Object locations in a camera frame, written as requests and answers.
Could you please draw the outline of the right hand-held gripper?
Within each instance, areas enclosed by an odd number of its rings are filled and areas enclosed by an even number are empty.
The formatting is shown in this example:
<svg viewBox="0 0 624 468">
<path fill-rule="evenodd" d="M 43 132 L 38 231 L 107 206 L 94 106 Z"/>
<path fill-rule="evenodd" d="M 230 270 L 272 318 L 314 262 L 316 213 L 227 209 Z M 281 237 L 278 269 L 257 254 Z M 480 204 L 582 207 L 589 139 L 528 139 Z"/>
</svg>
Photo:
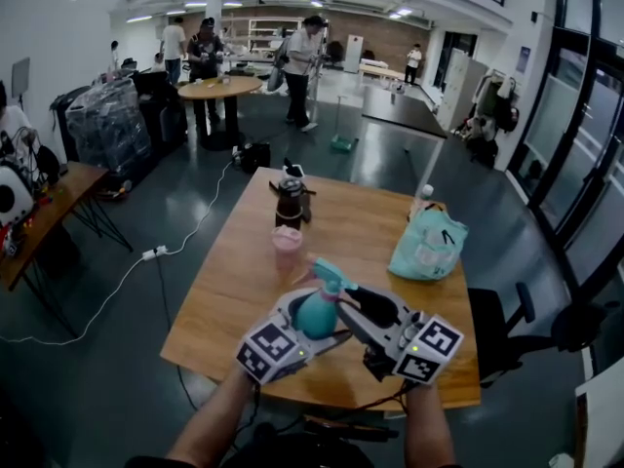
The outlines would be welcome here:
<svg viewBox="0 0 624 468">
<path fill-rule="evenodd" d="M 349 301 L 338 302 L 338 316 L 366 346 L 364 365 L 379 381 L 398 376 L 432 384 L 463 341 L 446 320 L 411 311 L 393 292 L 362 285 L 343 291 Z"/>
</svg>

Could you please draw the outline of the teal and pink spray nozzle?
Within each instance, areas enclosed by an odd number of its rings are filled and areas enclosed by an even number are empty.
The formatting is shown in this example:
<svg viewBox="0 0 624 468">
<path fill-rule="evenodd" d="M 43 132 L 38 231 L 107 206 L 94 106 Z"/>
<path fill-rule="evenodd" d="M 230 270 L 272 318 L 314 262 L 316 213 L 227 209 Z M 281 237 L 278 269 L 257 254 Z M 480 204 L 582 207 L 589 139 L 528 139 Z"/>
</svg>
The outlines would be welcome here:
<svg viewBox="0 0 624 468">
<path fill-rule="evenodd" d="M 334 264 L 321 257 L 309 256 L 306 272 L 298 277 L 293 284 L 299 285 L 315 279 L 324 283 L 321 287 L 320 297 L 325 301 L 336 302 L 343 291 L 356 291 L 359 288 Z"/>
</svg>

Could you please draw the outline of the person's left forearm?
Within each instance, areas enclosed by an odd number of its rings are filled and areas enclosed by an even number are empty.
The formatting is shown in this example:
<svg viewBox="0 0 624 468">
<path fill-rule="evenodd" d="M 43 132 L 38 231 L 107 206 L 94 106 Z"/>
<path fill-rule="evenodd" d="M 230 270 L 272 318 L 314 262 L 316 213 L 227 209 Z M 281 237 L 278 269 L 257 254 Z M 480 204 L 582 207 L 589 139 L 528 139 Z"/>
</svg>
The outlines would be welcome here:
<svg viewBox="0 0 624 468">
<path fill-rule="evenodd" d="M 235 438 L 254 383 L 238 365 L 192 416 L 166 458 L 194 468 L 217 468 Z"/>
</svg>

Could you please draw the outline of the dark brown water bottle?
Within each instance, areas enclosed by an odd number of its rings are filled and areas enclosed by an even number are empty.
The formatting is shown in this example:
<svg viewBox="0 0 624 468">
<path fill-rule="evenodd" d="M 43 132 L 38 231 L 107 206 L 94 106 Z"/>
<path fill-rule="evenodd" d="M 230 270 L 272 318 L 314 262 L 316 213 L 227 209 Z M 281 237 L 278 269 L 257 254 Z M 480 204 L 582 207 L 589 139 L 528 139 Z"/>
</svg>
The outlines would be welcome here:
<svg viewBox="0 0 624 468">
<path fill-rule="evenodd" d="M 269 182 L 269 188 L 278 199 L 275 212 L 275 226 L 285 225 L 299 230 L 302 223 L 312 219 L 311 197 L 316 194 L 300 178 L 286 176 L 278 184 Z"/>
</svg>

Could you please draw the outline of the clear bottle with white lid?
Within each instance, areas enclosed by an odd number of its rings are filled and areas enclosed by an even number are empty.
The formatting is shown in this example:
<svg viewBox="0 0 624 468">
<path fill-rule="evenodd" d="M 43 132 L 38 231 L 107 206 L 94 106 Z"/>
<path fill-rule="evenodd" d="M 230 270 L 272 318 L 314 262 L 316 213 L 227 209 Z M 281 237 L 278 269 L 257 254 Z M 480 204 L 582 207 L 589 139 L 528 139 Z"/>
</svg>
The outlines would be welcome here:
<svg viewBox="0 0 624 468">
<path fill-rule="evenodd" d="M 413 210 L 418 214 L 430 205 L 430 198 L 433 194 L 434 187 L 431 184 L 425 184 L 418 196 L 414 199 Z"/>
</svg>

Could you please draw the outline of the black office chair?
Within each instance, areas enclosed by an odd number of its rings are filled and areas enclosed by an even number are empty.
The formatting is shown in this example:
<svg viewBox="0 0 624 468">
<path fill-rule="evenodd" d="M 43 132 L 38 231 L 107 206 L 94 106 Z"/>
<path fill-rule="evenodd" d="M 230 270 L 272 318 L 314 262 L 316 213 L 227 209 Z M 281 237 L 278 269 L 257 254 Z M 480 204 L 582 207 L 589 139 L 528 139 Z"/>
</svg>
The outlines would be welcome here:
<svg viewBox="0 0 624 468">
<path fill-rule="evenodd" d="M 510 317 L 505 317 L 497 292 L 468 290 L 483 389 L 505 373 L 519 369 L 525 354 L 550 348 L 575 353 L 589 347 L 600 334 L 603 321 L 620 307 L 615 300 L 605 305 L 571 304 L 557 315 L 548 336 L 513 336 L 511 332 L 519 322 L 535 321 L 535 307 L 527 285 L 517 283 L 516 291 L 520 304 Z"/>
</svg>

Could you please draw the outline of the large black table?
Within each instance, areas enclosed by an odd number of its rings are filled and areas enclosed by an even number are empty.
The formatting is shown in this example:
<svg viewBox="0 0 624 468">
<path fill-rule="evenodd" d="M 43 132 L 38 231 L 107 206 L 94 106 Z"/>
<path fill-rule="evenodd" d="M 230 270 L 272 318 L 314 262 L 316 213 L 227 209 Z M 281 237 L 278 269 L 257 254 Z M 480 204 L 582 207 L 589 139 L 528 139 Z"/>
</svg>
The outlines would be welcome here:
<svg viewBox="0 0 624 468">
<path fill-rule="evenodd" d="M 429 184 L 429 178 L 448 135 L 423 100 L 396 94 L 378 87 L 366 86 L 361 120 L 360 135 L 357 136 L 357 139 L 366 133 L 368 125 L 399 131 L 408 136 L 409 144 L 404 147 L 406 154 L 411 154 L 413 140 L 416 137 L 433 140 L 435 145 L 416 192 L 419 193 L 423 187 Z"/>
</svg>

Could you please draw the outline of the white desk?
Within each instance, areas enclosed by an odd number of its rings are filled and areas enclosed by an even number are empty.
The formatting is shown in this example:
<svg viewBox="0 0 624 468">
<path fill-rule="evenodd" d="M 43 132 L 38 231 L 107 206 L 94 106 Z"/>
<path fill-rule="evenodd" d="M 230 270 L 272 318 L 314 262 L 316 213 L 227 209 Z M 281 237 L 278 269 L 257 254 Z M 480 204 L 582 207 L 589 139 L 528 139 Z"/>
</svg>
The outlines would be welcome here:
<svg viewBox="0 0 624 468">
<path fill-rule="evenodd" d="M 624 357 L 576 388 L 579 468 L 624 467 Z"/>
</svg>

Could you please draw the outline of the round wooden table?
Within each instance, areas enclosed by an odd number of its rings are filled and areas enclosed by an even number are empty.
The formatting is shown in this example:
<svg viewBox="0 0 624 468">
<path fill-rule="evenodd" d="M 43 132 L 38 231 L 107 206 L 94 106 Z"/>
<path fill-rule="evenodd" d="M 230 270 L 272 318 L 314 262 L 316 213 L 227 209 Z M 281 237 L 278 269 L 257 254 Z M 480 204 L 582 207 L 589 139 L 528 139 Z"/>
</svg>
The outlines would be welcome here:
<svg viewBox="0 0 624 468">
<path fill-rule="evenodd" d="M 229 151 L 244 140 L 239 130 L 238 97 L 255 93 L 261 87 L 262 81 L 256 77 L 225 75 L 188 83 L 179 87 L 177 92 L 188 101 L 223 101 L 224 129 L 211 129 L 210 134 L 199 132 L 198 138 L 201 146 L 209 151 Z"/>
</svg>

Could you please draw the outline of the black cabinet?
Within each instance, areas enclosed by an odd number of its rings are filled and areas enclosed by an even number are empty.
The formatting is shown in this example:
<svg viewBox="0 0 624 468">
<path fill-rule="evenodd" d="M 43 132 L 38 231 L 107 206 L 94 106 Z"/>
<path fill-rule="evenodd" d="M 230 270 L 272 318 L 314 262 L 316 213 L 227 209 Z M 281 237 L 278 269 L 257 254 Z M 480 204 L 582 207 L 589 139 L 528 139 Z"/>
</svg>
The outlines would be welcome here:
<svg viewBox="0 0 624 468">
<path fill-rule="evenodd" d="M 187 142 L 184 103 L 166 72 L 136 72 L 132 79 L 153 151 L 165 157 Z"/>
</svg>

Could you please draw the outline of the tall white appliance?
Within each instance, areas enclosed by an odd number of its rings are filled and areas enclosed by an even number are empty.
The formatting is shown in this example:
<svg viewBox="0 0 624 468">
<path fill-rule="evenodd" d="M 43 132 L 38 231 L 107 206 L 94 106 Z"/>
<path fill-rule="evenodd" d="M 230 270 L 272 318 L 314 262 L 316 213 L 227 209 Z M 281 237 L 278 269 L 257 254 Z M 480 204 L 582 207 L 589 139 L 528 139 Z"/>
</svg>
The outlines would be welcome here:
<svg viewBox="0 0 624 468">
<path fill-rule="evenodd" d="M 352 74 L 359 73 L 364 39 L 362 36 L 349 35 L 344 53 L 343 71 Z"/>
</svg>

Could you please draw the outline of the black framed glass doors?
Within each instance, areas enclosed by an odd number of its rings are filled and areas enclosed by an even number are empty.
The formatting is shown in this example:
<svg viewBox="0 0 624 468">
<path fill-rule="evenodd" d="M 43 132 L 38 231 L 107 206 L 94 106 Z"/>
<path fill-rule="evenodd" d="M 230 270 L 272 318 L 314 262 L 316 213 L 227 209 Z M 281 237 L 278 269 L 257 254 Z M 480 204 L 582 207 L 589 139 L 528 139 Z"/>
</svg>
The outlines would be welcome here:
<svg viewBox="0 0 624 468">
<path fill-rule="evenodd" d="M 624 0 L 556 0 L 509 169 L 571 298 L 624 290 Z"/>
</svg>

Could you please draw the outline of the small black pouch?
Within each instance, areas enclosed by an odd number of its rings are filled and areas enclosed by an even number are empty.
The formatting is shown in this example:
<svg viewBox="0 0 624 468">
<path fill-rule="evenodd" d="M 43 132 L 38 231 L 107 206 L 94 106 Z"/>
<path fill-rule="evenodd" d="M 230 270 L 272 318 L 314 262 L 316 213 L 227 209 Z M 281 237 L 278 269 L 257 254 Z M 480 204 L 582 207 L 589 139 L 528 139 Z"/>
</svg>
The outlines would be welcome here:
<svg viewBox="0 0 624 468">
<path fill-rule="evenodd" d="M 36 154 L 38 170 L 43 173 L 50 185 L 59 181 L 60 163 L 55 153 L 47 146 L 41 145 Z"/>
</svg>

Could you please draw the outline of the white case with black circle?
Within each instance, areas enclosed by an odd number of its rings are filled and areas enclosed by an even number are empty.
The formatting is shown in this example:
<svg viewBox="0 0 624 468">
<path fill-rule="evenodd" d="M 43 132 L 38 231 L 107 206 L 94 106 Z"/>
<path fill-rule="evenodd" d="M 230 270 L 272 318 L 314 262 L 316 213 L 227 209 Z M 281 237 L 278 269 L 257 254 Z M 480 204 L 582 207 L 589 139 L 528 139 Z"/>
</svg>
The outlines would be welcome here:
<svg viewBox="0 0 624 468">
<path fill-rule="evenodd" d="M 0 226 L 16 224 L 34 207 L 26 178 L 9 162 L 0 162 Z"/>
</svg>

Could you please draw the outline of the grey panel on stand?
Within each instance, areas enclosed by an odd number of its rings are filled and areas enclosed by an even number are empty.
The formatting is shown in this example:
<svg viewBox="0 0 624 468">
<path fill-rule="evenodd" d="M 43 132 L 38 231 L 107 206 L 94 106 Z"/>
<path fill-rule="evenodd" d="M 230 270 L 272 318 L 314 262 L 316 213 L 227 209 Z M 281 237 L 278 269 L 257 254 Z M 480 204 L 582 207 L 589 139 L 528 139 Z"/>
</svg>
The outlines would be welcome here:
<svg viewBox="0 0 624 468">
<path fill-rule="evenodd" d="M 23 58 L 12 66 L 12 98 L 21 98 L 29 87 L 30 58 Z"/>
</svg>

